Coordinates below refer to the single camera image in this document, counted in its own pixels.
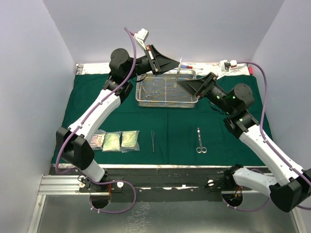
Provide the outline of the steel surgical scissors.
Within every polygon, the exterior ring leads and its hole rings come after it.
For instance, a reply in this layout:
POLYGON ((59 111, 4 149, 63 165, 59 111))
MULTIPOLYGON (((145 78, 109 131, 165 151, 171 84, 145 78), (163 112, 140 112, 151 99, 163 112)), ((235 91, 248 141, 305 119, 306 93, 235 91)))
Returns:
POLYGON ((196 148, 196 152, 197 153, 206 153, 207 149, 206 147, 203 146, 202 144, 202 139, 201 139, 201 131, 200 128, 197 128, 197 134, 198 134, 198 142, 199 142, 199 146, 196 148))

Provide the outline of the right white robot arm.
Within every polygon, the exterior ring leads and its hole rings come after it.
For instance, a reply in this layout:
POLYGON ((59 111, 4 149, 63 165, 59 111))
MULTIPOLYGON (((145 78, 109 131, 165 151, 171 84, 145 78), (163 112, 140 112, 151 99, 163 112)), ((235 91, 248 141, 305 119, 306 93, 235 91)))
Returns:
POLYGON ((227 130, 247 145, 272 173, 267 176, 234 165, 224 171, 225 190, 240 186, 250 188, 267 196, 278 209, 287 213, 310 197, 311 171, 291 160, 248 111, 255 101, 250 86, 239 83, 225 92, 212 72, 199 79, 178 80, 177 84, 191 96, 207 98, 225 112, 227 130))

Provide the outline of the pink instrument packet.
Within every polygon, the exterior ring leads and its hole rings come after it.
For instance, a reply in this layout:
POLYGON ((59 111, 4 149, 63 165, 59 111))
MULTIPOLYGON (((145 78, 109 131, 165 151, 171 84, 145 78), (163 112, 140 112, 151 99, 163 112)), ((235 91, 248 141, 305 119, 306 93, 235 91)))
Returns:
POLYGON ((101 150, 103 148, 105 135, 106 132, 104 130, 97 130, 89 143, 90 147, 93 150, 101 150))

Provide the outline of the green packet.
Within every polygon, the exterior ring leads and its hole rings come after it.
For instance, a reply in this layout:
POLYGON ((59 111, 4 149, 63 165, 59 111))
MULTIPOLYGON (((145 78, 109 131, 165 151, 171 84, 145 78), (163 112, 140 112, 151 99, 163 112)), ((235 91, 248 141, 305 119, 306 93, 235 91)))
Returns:
POLYGON ((138 135, 139 131, 123 131, 121 142, 121 152, 139 151, 138 135))

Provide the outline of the steel tweezers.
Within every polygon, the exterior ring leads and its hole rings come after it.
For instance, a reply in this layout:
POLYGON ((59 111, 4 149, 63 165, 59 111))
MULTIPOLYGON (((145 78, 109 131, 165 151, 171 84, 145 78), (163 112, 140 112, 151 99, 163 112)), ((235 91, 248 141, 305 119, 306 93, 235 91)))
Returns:
POLYGON ((174 85, 173 85, 174 88, 177 88, 177 81, 178 81, 178 79, 180 77, 180 70, 181 70, 181 66, 182 66, 182 58, 183 57, 180 58, 179 65, 178 65, 178 68, 177 68, 176 78, 175 78, 175 82, 174 82, 174 85))
POLYGON ((151 131, 152 151, 155 152, 155 132, 151 131))

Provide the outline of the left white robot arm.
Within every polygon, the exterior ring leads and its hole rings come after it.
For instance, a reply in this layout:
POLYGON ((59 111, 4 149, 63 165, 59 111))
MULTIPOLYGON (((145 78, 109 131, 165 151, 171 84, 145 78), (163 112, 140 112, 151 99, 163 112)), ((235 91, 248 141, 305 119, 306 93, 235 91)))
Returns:
POLYGON ((69 127, 60 127, 56 132, 56 145, 59 152, 56 161, 61 159, 75 166, 91 181, 94 190, 106 189, 105 170, 95 161, 90 141, 106 120, 130 94, 131 79, 148 72, 163 74, 180 63, 161 54, 153 45, 148 45, 145 55, 131 57, 126 49, 115 49, 110 56, 108 78, 96 100, 83 115, 69 127))

